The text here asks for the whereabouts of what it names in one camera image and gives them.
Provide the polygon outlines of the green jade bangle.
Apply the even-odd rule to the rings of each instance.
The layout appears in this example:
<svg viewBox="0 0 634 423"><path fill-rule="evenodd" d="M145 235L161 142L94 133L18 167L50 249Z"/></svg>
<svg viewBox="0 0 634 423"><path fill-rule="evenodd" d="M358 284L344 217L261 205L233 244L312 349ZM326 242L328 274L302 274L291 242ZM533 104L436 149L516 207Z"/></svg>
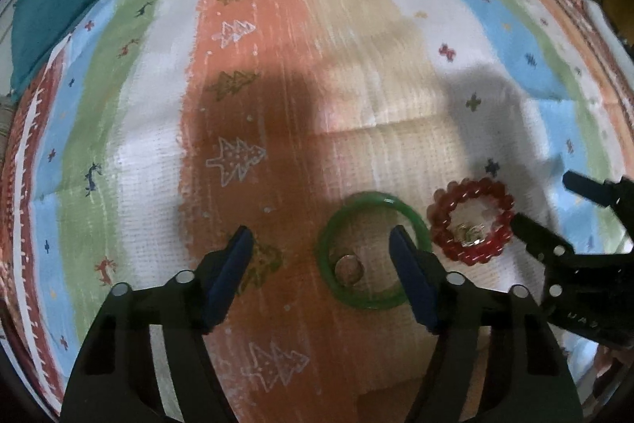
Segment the green jade bangle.
<svg viewBox="0 0 634 423"><path fill-rule="evenodd" d="M420 250L432 249L418 211L392 194L353 193L334 211L319 233L315 255L335 300L360 310L389 310L406 302L389 256L389 234L400 223Z"/></svg>

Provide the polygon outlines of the striped colourful bed sheet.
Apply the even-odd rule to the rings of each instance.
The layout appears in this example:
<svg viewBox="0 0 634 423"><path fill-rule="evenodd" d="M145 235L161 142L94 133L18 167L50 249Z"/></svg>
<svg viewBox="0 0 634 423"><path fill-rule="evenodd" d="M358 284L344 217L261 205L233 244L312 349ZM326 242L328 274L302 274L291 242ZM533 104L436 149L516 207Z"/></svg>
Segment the striped colourful bed sheet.
<svg viewBox="0 0 634 423"><path fill-rule="evenodd" d="M353 193L431 219L501 182L566 232L611 215L567 169L633 172L633 67L587 0L99 0L15 108L1 176L4 338L57 417L107 291L195 266L238 226L254 257L205 344L243 422L397 422L434 338L320 277Z"/></svg>

